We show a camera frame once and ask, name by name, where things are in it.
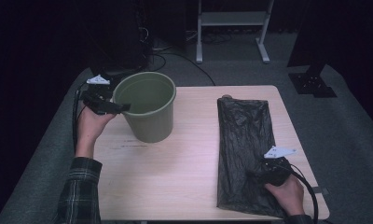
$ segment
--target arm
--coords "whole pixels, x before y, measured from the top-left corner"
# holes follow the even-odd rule
[[[266,184],[265,188],[277,199],[280,206],[285,210],[288,218],[284,221],[287,224],[311,224],[311,217],[305,215],[303,209],[303,186],[299,180],[290,175],[279,187]]]
[[[88,107],[82,110],[76,157],[64,184],[54,223],[101,223],[97,185],[102,164],[93,159],[94,144],[114,116],[96,115]]]

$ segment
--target black plastic bag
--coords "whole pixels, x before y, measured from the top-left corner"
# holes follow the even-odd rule
[[[217,207],[249,214],[285,217],[259,176],[263,156],[275,146],[268,101],[217,100],[220,128]]]

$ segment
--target light wood tabletop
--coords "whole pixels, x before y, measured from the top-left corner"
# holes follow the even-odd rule
[[[178,87],[173,131],[165,140],[137,140],[123,118],[112,119],[96,142],[94,159],[103,164],[99,183],[102,220],[274,220],[216,207],[219,123],[216,100],[224,94],[241,100],[267,100],[278,147],[297,154],[286,158],[312,187],[312,170],[280,93],[274,86]],[[319,218],[329,217],[321,193]],[[305,190],[305,211],[313,215]]]

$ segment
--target metal leg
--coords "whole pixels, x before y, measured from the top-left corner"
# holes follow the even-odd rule
[[[201,49],[201,0],[199,0],[198,9],[198,42],[196,44],[196,63],[202,63],[202,49]]]
[[[271,10],[273,9],[273,3],[274,3],[274,0],[270,0],[268,10],[266,11],[266,15],[265,15],[265,21],[262,27],[261,37],[256,38],[256,44],[258,45],[258,49],[261,54],[263,63],[270,62],[269,55],[266,52],[265,46],[263,45],[263,41],[265,40],[265,35],[266,35],[266,32],[268,31],[268,25],[270,21]]]

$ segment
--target green trash can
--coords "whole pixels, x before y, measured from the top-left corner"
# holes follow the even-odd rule
[[[143,72],[121,81],[114,90],[113,102],[131,105],[122,114],[137,139],[157,143],[173,130],[175,94],[175,85],[169,77]]]

